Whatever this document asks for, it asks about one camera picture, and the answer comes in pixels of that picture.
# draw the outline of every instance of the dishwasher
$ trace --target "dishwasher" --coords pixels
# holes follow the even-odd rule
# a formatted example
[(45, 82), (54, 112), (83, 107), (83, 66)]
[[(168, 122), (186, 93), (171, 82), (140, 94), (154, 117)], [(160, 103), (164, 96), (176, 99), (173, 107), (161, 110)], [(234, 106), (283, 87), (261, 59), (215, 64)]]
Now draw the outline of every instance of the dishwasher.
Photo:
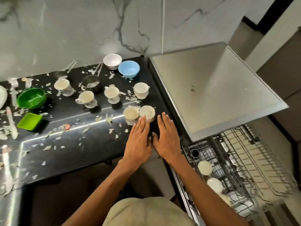
[[(297, 226), (286, 200), (300, 197), (295, 179), (251, 121), (287, 108), (225, 43), (149, 57), (148, 67), (181, 138), (182, 154), (199, 176), (217, 178), (231, 207), (250, 225)], [(203, 176), (198, 163), (213, 165)], [(205, 225), (175, 171), (182, 207)]]

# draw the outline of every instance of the wall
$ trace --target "wall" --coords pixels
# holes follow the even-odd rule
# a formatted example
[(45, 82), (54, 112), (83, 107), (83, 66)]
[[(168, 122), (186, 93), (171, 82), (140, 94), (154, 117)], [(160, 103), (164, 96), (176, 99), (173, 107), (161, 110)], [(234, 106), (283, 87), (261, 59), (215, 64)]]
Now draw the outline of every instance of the wall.
[(228, 42), (248, 0), (0, 0), (0, 80)]
[(251, 0), (251, 7), (245, 15), (253, 23), (258, 24), (275, 0)]
[(301, 0), (294, 0), (245, 60), (258, 71), (301, 26)]

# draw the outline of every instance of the person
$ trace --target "person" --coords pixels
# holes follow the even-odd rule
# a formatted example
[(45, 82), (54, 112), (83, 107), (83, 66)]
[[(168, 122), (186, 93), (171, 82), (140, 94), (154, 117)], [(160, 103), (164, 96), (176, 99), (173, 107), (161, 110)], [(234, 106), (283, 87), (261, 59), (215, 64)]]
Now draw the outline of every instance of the person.
[(158, 115), (158, 125), (160, 138), (153, 133), (151, 143), (150, 123), (145, 116), (139, 118), (131, 129), (123, 158), (63, 226), (196, 225), (182, 209), (164, 197), (127, 198), (113, 205), (127, 179), (150, 157), (152, 146), (179, 175), (206, 226), (248, 225), (181, 154), (180, 138), (170, 117), (165, 113)]

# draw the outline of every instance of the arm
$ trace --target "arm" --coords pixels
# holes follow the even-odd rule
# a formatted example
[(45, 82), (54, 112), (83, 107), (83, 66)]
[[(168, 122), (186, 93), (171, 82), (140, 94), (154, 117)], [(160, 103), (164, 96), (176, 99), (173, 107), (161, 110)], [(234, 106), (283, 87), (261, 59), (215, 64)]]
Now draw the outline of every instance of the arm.
[(123, 158), (63, 226), (99, 226), (104, 222), (127, 179), (151, 155), (151, 140), (147, 138), (149, 126), (143, 117), (132, 127)]
[(153, 133), (153, 146), (158, 154), (171, 165), (191, 195), (207, 226), (248, 226), (189, 165), (181, 154), (180, 138), (173, 121), (162, 113), (158, 116), (160, 139)]

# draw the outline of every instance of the backsplash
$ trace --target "backsplash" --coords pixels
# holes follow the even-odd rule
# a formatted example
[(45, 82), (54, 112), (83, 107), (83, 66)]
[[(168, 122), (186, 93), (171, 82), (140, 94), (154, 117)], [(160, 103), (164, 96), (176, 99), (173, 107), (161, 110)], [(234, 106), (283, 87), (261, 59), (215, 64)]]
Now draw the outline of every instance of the backsplash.
[(0, 80), (228, 42), (248, 0), (0, 0)]

